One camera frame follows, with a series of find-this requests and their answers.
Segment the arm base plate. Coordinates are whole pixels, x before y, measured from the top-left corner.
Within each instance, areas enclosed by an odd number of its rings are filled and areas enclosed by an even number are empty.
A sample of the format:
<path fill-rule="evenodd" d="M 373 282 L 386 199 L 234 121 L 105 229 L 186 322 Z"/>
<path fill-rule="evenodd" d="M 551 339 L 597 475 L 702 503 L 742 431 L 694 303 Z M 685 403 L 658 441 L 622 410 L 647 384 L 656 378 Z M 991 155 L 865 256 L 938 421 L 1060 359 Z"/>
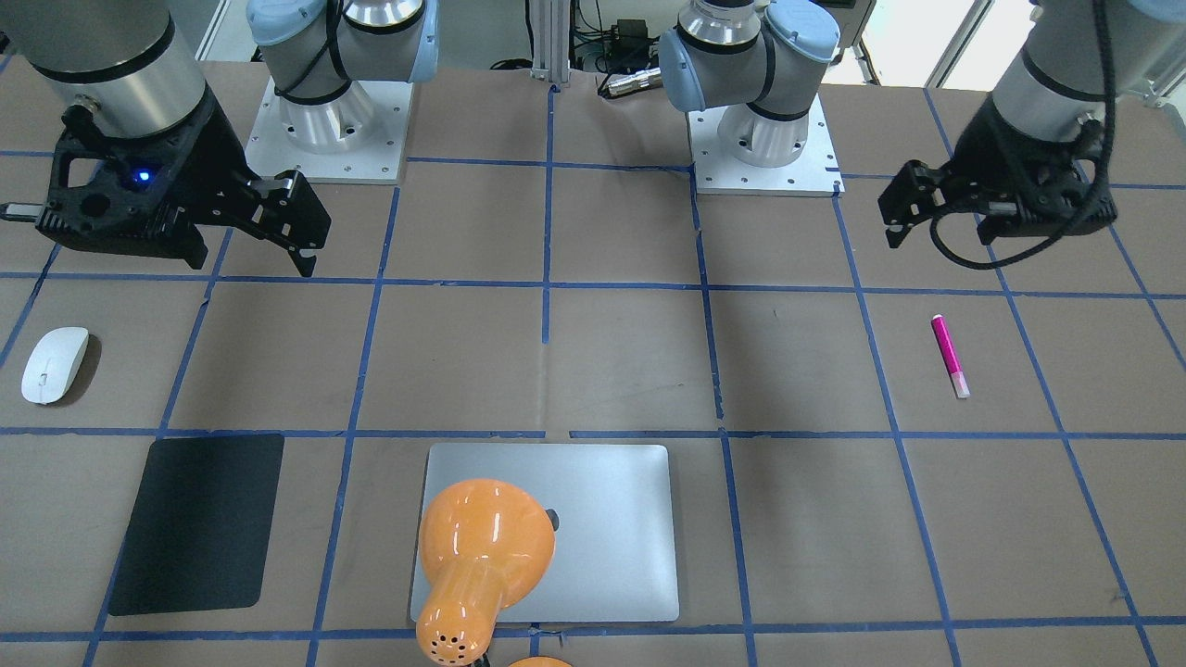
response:
<path fill-rule="evenodd" d="M 761 117 L 750 106 L 687 113 L 699 193 L 843 193 L 839 158 L 820 96 L 796 120 Z"/>
<path fill-rule="evenodd" d="M 353 82 L 334 101 L 305 106 L 267 85 L 246 163 L 259 176 L 299 170 L 312 184 L 398 185 L 415 90 L 407 82 Z"/>

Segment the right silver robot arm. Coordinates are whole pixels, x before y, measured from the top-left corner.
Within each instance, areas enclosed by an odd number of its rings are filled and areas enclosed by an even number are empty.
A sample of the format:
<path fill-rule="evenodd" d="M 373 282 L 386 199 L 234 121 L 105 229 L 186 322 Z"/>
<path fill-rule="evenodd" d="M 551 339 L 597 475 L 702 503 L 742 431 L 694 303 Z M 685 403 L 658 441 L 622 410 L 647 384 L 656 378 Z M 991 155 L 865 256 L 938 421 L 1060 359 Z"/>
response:
<path fill-rule="evenodd" d="M 42 203 L 4 220 L 76 252 L 200 269 L 204 225 L 278 244 L 314 272 L 331 217 L 314 182 L 396 182 L 408 102 L 433 80 L 436 1 L 250 1 L 270 71 L 241 141 L 162 1 L 5 1 L 4 34 L 64 101 Z"/>

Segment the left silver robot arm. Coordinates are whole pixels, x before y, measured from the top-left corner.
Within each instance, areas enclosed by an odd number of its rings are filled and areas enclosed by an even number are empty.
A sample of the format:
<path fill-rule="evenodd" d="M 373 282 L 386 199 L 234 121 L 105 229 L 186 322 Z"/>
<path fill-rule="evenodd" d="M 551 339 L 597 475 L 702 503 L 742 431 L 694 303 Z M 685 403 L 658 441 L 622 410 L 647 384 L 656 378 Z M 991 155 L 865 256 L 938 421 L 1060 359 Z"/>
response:
<path fill-rule="evenodd" d="M 1035 239 L 1003 258 L 1032 258 L 1067 236 L 1101 231 L 1118 212 L 1110 170 L 1120 94 L 1182 42 L 1181 1 L 1039 1 L 1026 42 L 967 123 L 940 169 L 910 160 L 878 196 L 887 244 L 930 224 L 932 244 L 968 269 L 940 240 L 940 220 L 981 217 L 978 241 Z M 801 155 L 808 115 L 839 23 L 812 1 L 691 1 L 661 34 L 658 65 L 681 112 L 723 108 L 725 151 L 754 169 Z"/>

